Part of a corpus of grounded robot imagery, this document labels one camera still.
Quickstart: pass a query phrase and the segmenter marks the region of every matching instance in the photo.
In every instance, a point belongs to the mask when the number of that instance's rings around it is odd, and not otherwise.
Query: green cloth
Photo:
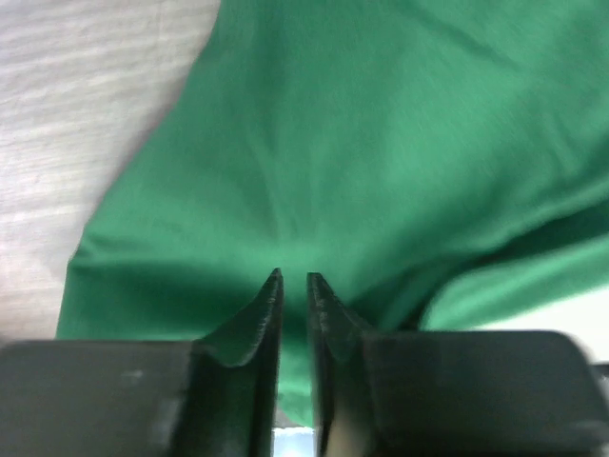
[[[280,267],[310,424],[308,271],[378,328],[471,328],[608,282],[608,196],[606,0],[223,0],[57,335],[200,337]]]

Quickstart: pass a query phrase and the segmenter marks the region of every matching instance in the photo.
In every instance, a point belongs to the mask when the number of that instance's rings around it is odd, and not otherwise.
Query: black object
[[[308,278],[319,457],[594,455],[609,412],[551,332],[379,333]],[[0,457],[270,455],[283,283],[194,342],[0,352]]]

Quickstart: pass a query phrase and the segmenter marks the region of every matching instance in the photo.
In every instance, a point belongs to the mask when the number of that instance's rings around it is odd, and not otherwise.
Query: wooden surface
[[[52,336],[83,225],[175,100],[218,6],[0,0],[0,335]],[[609,360],[609,290],[490,327],[559,329]]]

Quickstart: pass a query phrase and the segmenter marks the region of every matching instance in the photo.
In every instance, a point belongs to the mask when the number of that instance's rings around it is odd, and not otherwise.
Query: green fabric
[[[471,328],[609,281],[609,2],[223,0],[175,109],[88,223],[58,337],[200,337],[305,274],[379,328]]]

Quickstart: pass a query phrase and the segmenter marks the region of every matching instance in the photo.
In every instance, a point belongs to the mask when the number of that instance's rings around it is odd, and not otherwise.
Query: cloth
[[[57,336],[201,337],[280,267],[279,401],[310,424],[308,271],[387,330],[607,283],[608,26],[604,0],[224,0]]]

